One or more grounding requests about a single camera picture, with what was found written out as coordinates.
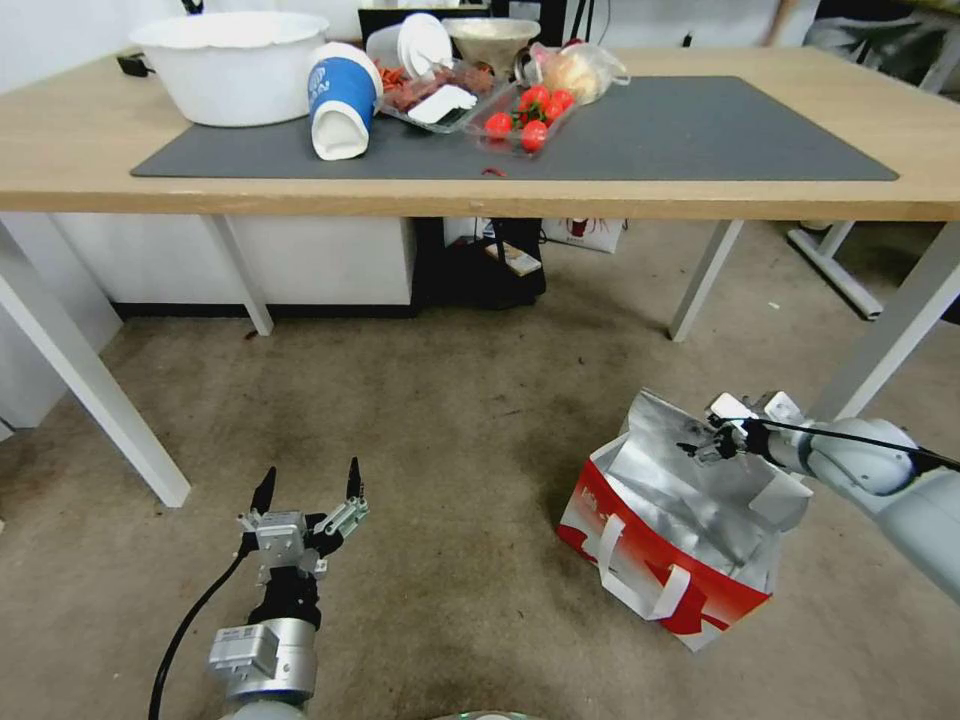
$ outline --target bag handle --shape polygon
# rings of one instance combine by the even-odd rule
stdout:
[[[667,584],[656,598],[644,597],[627,586],[620,578],[610,572],[610,559],[617,541],[623,534],[626,523],[617,515],[607,518],[606,527],[600,537],[600,552],[597,554],[597,568],[600,570],[600,584],[620,602],[633,610],[644,620],[662,620],[673,615],[690,586],[690,572],[679,565],[670,566]]]

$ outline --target white lid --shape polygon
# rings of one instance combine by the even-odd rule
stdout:
[[[427,13],[415,13],[400,26],[397,55],[411,77],[420,77],[430,72],[433,65],[450,65],[453,44],[437,18]]]

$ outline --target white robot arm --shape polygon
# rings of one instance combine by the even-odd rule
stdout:
[[[692,457],[753,453],[820,480],[960,603],[960,463],[917,446],[886,420],[806,418],[783,392],[752,405],[724,393],[708,411],[716,433],[700,447],[684,446]]]

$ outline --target wooden table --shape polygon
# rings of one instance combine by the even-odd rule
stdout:
[[[0,211],[207,218],[257,329],[270,315],[226,215],[719,219],[670,328],[690,329],[743,220],[960,220],[960,108],[811,49],[637,50],[635,75],[738,75],[900,174],[895,182],[559,182],[134,178],[187,127],[155,78],[104,59],[0,98]],[[21,238],[21,243],[29,243]],[[950,223],[811,413],[858,413],[960,291]],[[0,304],[168,505],[189,485],[0,225]]]

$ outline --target cherry tomato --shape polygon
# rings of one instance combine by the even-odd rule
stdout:
[[[531,120],[523,129],[520,143],[529,153],[537,152],[547,141],[547,126],[539,120]]]
[[[543,106],[543,114],[547,118],[547,127],[553,125],[557,118],[563,115],[565,111],[566,108],[560,100],[557,100],[555,97],[550,98],[550,101]]]
[[[563,109],[564,109],[564,110],[566,110],[567,108],[569,108],[571,105],[573,105],[573,104],[576,102],[576,100],[574,99],[573,95],[571,95],[571,94],[570,94],[568,91],[566,91],[566,90],[557,90],[557,91],[550,97],[550,99],[551,99],[551,100],[556,100],[557,102],[559,102],[559,103],[563,106]]]
[[[520,96],[520,104],[523,105],[526,103],[526,107],[521,107],[520,109],[526,110],[534,103],[538,103],[540,107],[543,107],[549,99],[550,91],[547,90],[546,85],[534,85],[531,88],[527,88],[523,95]]]
[[[483,124],[487,137],[493,140],[503,140],[513,129],[513,119],[507,113],[494,113]]]

